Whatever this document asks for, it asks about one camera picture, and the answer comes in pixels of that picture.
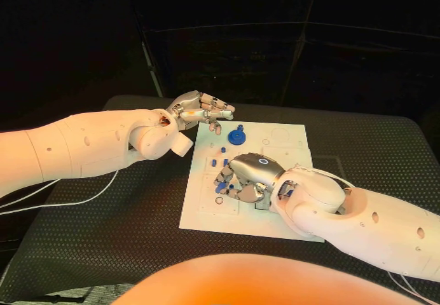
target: blue object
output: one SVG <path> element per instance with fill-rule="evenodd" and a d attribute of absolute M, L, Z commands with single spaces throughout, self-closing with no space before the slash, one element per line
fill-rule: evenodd
<path fill-rule="evenodd" d="M 228 141 L 232 145 L 241 145 L 245 142 L 245 133 L 242 132 L 242 125 L 239 124 L 236 129 L 228 134 Z"/>
<path fill-rule="evenodd" d="M 215 192 L 219 194 L 221 193 L 221 189 L 225 189 L 226 188 L 226 183 L 221 182 L 218 184 L 218 188 L 215 189 Z"/>

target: white robotic arm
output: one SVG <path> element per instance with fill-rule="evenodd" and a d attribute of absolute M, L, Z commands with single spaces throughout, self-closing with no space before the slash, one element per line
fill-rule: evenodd
<path fill-rule="evenodd" d="M 245 202 L 270 196 L 270 210 L 304 237 L 319 236 L 375 267 L 440 281 L 440 216 L 365 189 L 342 189 L 332 174 L 300 166 L 284 171 L 270 158 L 244 154 L 231 160 L 215 184 Z M 238 176 L 242 190 L 229 190 Z"/>
<path fill-rule="evenodd" d="M 202 121 L 219 134 L 216 118 L 232 119 L 233 110 L 192 91 L 167 110 L 89 112 L 32 130 L 0 133 L 0 198 L 43 181 L 109 173 L 160 158 L 170 149 L 184 156 L 192 141 L 179 131 Z"/>

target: textured mat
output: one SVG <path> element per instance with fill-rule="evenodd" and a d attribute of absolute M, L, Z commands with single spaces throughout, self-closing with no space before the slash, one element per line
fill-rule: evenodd
<path fill-rule="evenodd" d="M 107 109 L 164 108 L 169 99 L 120 96 Z M 235 105 L 235 119 L 304 124 L 316 168 L 359 187 L 389 194 L 440 214 L 440 167 L 421 131 L 405 118 Z M 196 129 L 186 132 L 195 140 Z M 43 208 L 0 286 L 0 299 L 20 300 L 70 288 L 135 283 L 183 260 L 245 252 L 320 264 L 398 290 L 386 272 L 339 252 L 329 243 L 179 229 L 192 151 L 120 171 L 91 202 Z M 89 198 L 112 174 L 59 182 L 47 203 Z M 440 301 L 440 284 L 409 279 Z"/>

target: screw hole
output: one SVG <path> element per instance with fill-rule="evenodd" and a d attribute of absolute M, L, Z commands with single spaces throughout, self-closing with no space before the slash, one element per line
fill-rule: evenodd
<path fill-rule="evenodd" d="M 378 223 L 378 214 L 375 212 L 371 214 L 371 218 L 373 219 L 373 223 L 376 224 Z"/>
<path fill-rule="evenodd" d="M 417 235 L 420 237 L 420 239 L 424 239 L 424 230 L 421 228 L 417 229 Z"/>

